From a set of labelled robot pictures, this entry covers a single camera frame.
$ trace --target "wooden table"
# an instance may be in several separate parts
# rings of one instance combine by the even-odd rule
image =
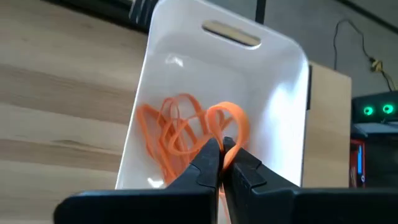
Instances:
[[[51,223],[114,187],[147,37],[38,0],[0,1],[0,27],[0,223]],[[314,68],[304,185],[348,184],[350,91]]]

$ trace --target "black cable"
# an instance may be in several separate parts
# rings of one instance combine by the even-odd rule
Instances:
[[[387,76],[386,76],[386,73],[385,73],[384,71],[381,71],[381,75],[383,75],[384,79],[386,80],[388,89],[389,89],[390,91],[392,91],[392,88],[391,88],[391,86],[390,86],[390,81],[388,80],[388,78],[387,78]]]
[[[354,28],[354,30],[361,35],[361,40],[362,40],[362,51],[363,54],[365,54],[365,56],[369,59],[371,58],[369,56],[369,54],[367,53],[366,49],[365,49],[365,39],[364,39],[364,35],[363,33],[356,27],[356,25],[353,23],[353,21],[349,20],[349,19],[342,19],[340,21],[338,21],[338,23],[336,24],[335,27],[335,36],[333,37],[333,48],[335,50],[335,59],[334,59],[334,64],[333,64],[333,69],[337,70],[337,47],[336,47],[336,38],[337,38],[337,34],[338,34],[338,28],[340,26],[340,24],[347,22],[349,25],[351,25],[352,28]]]
[[[366,10],[365,8],[361,7],[359,4],[353,3],[352,0],[335,0],[336,2],[342,3],[344,6],[352,9],[353,11],[357,12],[358,14],[364,16],[367,19],[370,19],[372,22],[375,22],[377,25],[386,28],[387,30],[393,32],[394,34],[398,34],[398,27],[394,24],[391,24],[384,19],[380,18],[379,16],[373,14],[372,12]]]
[[[360,31],[360,30],[356,27],[356,25],[354,24],[354,22],[351,21],[350,19],[342,19],[342,20],[340,20],[340,21],[337,22],[336,27],[335,27],[335,35],[334,35],[334,37],[333,37],[333,48],[334,48],[334,50],[335,50],[335,58],[334,58],[334,61],[333,61],[333,69],[334,69],[334,70],[337,70],[337,46],[336,46],[336,38],[337,38],[337,34],[338,34],[338,28],[339,28],[340,24],[342,24],[342,23],[344,23],[344,22],[347,22],[347,23],[348,23],[348,24],[361,36],[361,40],[362,40],[362,52],[363,52],[363,54],[365,54],[365,56],[368,58],[368,60],[369,60],[371,63],[375,62],[376,59],[374,59],[373,57],[369,56],[369,54],[367,53],[367,51],[366,51],[366,49],[365,49],[365,38],[364,38],[364,34],[362,33],[362,31]],[[380,72],[381,72],[381,75],[384,77],[384,79],[385,79],[386,82],[387,82],[388,89],[389,89],[390,91],[392,91],[391,84],[390,84],[390,81],[389,81],[388,78],[387,78],[386,73],[384,72],[384,70],[381,70]]]

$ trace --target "green led light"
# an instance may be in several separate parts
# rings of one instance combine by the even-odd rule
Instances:
[[[372,115],[373,114],[373,108],[371,108],[370,106],[367,106],[363,109],[363,113],[366,116]]]
[[[391,114],[392,112],[394,112],[394,107],[392,105],[384,105],[383,112],[385,112],[386,114]]]

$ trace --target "orange rubber band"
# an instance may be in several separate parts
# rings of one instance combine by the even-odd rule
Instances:
[[[180,117],[178,108],[178,100],[182,98],[187,98],[195,110],[195,114],[186,119]],[[177,117],[172,116],[173,110],[177,113]],[[225,119],[223,111],[227,111],[231,117]],[[215,138],[221,151],[224,151],[222,132],[232,120],[238,125],[238,136],[236,145],[224,156],[223,170],[227,169],[232,163],[239,149],[246,144],[250,135],[248,118],[238,105],[221,102],[208,110],[203,110],[199,102],[192,95],[186,93],[166,98],[160,111],[148,104],[140,105],[137,107],[136,116],[144,135],[147,153],[158,164],[167,185],[182,174],[209,139]],[[203,134],[200,138],[196,137],[189,125],[189,121],[194,118],[199,119],[200,122]],[[152,129],[148,127],[148,119],[155,121],[155,126]],[[191,148],[188,148],[184,133],[192,144]]]

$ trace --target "wooden board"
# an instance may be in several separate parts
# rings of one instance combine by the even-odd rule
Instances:
[[[312,63],[303,186],[348,187],[351,79]]]

